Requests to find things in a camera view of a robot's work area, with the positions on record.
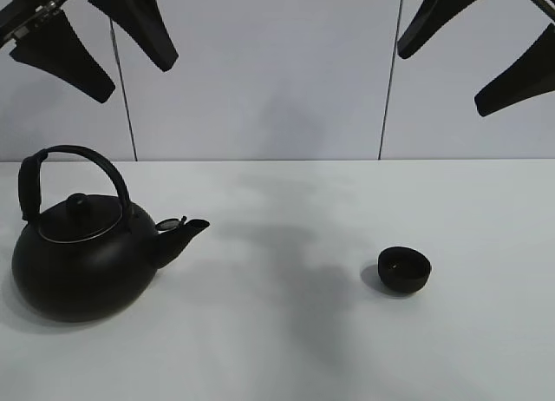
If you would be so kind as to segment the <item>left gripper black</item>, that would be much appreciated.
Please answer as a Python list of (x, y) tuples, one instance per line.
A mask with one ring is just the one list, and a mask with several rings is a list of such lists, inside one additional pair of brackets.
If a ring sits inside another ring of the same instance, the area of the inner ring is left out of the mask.
[[(97, 102), (106, 102), (115, 85), (89, 54), (61, 8), (68, 0), (10, 0), (1, 8), (1, 47), (15, 38), (10, 56), (49, 73)], [(88, 0), (117, 23), (163, 72), (179, 58), (157, 0)], [(38, 22), (27, 25), (41, 16)]]

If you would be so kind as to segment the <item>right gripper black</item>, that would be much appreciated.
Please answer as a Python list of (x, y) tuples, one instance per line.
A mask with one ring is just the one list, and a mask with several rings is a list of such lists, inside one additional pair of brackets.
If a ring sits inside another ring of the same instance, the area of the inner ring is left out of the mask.
[[(402, 59), (414, 55), (451, 19), (477, 0), (423, 0), (413, 19), (397, 41)], [(554, 14), (554, 0), (529, 0), (546, 15)], [(554, 24), (508, 69), (489, 82), (475, 97), (480, 116), (554, 90)]]

